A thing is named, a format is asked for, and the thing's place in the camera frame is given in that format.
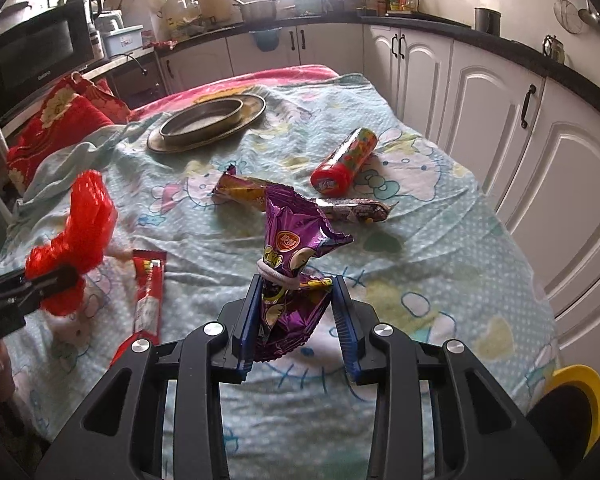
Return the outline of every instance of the red lid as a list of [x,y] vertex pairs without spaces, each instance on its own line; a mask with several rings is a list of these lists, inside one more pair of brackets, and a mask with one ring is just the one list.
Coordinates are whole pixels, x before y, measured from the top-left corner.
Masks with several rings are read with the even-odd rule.
[[338,198],[344,196],[351,184],[349,171],[342,164],[328,168],[317,168],[311,174],[311,185],[324,196]]

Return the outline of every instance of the red packet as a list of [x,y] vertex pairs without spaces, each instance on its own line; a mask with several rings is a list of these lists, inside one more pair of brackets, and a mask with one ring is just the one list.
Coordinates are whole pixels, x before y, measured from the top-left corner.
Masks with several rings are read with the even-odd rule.
[[133,250],[132,258],[138,284],[133,333],[119,346],[109,366],[137,339],[148,339],[154,345],[160,344],[160,310],[167,253]]

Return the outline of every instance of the elastic band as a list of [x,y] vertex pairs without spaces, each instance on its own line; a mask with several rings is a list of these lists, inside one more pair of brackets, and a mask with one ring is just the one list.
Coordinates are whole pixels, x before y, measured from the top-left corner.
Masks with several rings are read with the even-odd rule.
[[261,258],[256,264],[258,266],[258,273],[265,280],[268,280],[276,285],[282,286],[287,290],[298,290],[300,288],[300,277],[290,278],[284,274],[280,274],[276,270],[269,267],[264,260]]

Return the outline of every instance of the yellow chair rim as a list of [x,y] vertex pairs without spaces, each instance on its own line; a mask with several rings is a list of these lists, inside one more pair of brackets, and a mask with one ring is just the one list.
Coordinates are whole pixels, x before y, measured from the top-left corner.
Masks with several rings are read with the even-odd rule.
[[576,386],[586,394],[591,407],[591,434],[587,444],[587,452],[600,437],[600,375],[586,365],[571,365],[556,370],[544,391],[544,394],[559,386],[569,384]]

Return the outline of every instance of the black cable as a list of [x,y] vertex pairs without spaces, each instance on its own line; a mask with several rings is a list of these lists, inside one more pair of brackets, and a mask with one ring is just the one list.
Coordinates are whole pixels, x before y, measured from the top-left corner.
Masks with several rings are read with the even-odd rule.
[[140,69],[140,72],[142,72],[142,75],[147,75],[149,73],[148,70],[140,64],[140,62],[138,61],[138,59],[136,59],[135,57],[133,57],[130,54],[116,54],[111,59],[114,59],[115,57],[118,57],[118,56],[125,56],[125,57],[128,57],[129,59],[135,61],[138,64],[138,67]]

